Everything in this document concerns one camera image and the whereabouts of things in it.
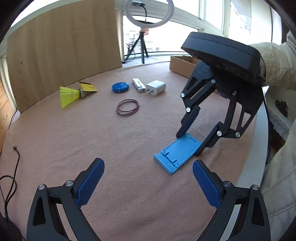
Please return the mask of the yellow black card pack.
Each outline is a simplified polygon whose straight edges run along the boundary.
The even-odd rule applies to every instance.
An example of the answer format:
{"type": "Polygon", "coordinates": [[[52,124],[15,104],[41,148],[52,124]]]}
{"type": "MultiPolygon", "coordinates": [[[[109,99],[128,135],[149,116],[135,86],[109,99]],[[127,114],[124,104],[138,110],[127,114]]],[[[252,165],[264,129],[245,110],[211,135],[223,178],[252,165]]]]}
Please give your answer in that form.
{"type": "Polygon", "coordinates": [[[80,81],[80,87],[84,92],[98,92],[94,85],[80,81]]]}

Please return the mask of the yellow shuttlecock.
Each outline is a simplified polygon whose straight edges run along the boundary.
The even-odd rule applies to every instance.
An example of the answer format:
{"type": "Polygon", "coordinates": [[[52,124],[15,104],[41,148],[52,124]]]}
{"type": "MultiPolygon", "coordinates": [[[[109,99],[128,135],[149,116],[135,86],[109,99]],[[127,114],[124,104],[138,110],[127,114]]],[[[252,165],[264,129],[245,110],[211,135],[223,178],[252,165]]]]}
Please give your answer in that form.
{"type": "Polygon", "coordinates": [[[73,101],[84,98],[86,96],[86,92],[82,89],[72,89],[69,87],[62,87],[59,88],[60,93],[60,103],[61,107],[65,108],[67,105],[71,104],[73,101]]]}

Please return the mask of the pine slat headboard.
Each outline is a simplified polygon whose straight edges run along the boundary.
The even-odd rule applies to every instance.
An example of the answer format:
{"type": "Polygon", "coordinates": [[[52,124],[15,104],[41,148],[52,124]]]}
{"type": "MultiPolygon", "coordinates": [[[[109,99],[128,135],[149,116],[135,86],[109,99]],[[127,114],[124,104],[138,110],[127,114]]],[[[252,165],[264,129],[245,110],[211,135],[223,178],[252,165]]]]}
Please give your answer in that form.
{"type": "Polygon", "coordinates": [[[0,146],[3,147],[4,139],[6,137],[11,117],[14,114],[14,109],[8,99],[3,83],[0,87],[0,146]]]}

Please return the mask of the large oak wood board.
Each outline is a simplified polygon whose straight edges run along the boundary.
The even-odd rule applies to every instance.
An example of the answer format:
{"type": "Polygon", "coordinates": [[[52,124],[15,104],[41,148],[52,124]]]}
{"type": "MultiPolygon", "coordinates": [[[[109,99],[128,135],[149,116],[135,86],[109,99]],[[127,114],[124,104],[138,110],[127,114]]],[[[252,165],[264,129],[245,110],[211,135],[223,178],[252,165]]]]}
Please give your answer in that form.
{"type": "Polygon", "coordinates": [[[8,38],[20,112],[76,81],[122,66],[114,1],[77,1],[28,21],[8,38]]]}

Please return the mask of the cardboard box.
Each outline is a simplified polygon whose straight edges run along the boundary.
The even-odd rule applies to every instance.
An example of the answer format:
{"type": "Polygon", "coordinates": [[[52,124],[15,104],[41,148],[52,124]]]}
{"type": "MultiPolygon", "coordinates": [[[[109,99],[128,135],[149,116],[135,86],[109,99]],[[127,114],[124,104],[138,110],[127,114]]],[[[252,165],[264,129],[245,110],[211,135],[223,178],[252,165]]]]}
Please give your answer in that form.
{"type": "Polygon", "coordinates": [[[199,59],[191,56],[171,56],[170,70],[183,77],[190,78],[199,62],[199,59]]]}

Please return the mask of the blue round tape measure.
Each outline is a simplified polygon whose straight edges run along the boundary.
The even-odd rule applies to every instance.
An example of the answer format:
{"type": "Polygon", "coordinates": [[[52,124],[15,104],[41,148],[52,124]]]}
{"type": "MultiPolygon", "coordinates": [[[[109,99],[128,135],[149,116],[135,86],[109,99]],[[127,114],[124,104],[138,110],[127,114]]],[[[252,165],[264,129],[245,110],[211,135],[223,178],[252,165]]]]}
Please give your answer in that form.
{"type": "Polygon", "coordinates": [[[130,84],[127,82],[118,82],[112,85],[112,91],[114,93],[124,93],[127,92],[130,88],[130,84]]]}

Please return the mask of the beige jacket sleeve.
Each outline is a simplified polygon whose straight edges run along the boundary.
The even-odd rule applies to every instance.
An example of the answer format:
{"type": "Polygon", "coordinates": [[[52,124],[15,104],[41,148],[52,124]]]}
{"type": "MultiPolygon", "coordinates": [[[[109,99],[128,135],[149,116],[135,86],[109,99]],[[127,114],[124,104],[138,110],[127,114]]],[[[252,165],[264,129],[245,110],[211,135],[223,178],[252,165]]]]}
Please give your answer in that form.
{"type": "MultiPolygon", "coordinates": [[[[261,75],[272,89],[295,91],[295,37],[287,33],[285,42],[254,44],[261,54],[261,75]]],[[[271,240],[295,240],[295,124],[287,138],[273,130],[275,150],[266,166],[261,192],[267,209],[271,240]]]]}

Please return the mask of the webcam on gooseneck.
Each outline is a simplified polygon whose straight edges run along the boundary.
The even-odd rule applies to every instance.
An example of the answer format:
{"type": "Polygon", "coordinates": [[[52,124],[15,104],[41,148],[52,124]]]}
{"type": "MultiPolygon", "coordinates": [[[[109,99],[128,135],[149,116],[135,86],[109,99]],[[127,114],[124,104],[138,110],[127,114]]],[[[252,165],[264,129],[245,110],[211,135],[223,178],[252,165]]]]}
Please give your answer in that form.
{"type": "Polygon", "coordinates": [[[143,8],[145,12],[145,22],[147,21],[147,10],[145,8],[145,3],[142,1],[132,1],[132,6],[137,8],[143,8]]]}

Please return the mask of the white usb charger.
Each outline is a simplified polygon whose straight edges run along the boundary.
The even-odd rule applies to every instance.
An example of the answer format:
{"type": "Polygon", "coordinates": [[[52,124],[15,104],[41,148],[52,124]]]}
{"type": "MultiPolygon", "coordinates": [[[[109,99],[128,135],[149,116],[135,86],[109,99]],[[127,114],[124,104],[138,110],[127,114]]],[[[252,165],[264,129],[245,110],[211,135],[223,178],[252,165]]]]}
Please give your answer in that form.
{"type": "Polygon", "coordinates": [[[159,80],[155,80],[148,83],[145,86],[146,87],[145,92],[150,95],[157,96],[166,90],[166,86],[167,86],[166,83],[159,80]]]}

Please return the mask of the blue phone stand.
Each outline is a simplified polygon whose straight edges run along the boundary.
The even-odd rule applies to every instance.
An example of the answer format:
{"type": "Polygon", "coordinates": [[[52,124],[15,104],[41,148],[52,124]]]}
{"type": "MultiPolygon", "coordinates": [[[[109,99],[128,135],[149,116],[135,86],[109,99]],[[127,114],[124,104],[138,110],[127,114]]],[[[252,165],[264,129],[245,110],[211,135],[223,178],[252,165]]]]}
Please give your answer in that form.
{"type": "Polygon", "coordinates": [[[181,138],[154,154],[154,159],[169,173],[173,174],[195,154],[201,142],[186,133],[181,138]]]}

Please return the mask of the black tripod stand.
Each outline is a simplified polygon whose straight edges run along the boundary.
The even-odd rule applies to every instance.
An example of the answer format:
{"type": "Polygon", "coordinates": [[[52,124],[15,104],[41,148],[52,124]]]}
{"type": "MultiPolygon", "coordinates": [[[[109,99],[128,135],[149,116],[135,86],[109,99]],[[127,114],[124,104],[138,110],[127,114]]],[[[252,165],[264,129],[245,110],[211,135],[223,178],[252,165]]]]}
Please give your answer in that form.
{"type": "Polygon", "coordinates": [[[132,53],[135,51],[135,48],[138,45],[138,43],[140,43],[140,55],[141,55],[142,64],[145,63],[144,58],[149,57],[148,51],[147,51],[147,48],[146,48],[146,45],[145,45],[145,41],[144,41],[145,34],[146,34],[145,30],[140,30],[138,38],[135,40],[135,42],[133,42],[131,44],[130,43],[126,44],[126,46],[127,46],[127,55],[124,57],[124,60],[123,60],[124,64],[128,63],[128,59],[132,55],[132,53]]]}

